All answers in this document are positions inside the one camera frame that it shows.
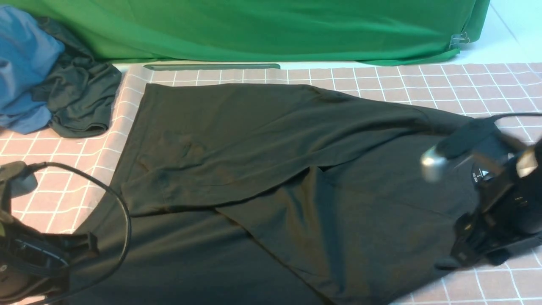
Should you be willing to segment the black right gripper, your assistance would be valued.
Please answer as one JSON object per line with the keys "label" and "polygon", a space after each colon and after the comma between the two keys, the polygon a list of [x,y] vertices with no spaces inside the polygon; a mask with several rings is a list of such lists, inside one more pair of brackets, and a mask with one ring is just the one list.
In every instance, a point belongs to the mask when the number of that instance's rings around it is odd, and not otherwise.
{"label": "black right gripper", "polygon": [[459,268],[501,265],[511,246],[541,233],[541,143],[523,145],[503,164],[477,151],[472,158],[489,175],[476,186],[478,206],[455,223],[451,257]]}

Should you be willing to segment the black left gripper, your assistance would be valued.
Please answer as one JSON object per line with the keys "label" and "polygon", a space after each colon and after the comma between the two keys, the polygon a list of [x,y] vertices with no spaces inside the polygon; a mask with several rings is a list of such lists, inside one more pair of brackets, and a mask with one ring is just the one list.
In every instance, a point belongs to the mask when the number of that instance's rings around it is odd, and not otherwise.
{"label": "black left gripper", "polygon": [[99,255],[92,233],[41,233],[1,212],[0,301],[56,297],[70,289],[70,273]]}

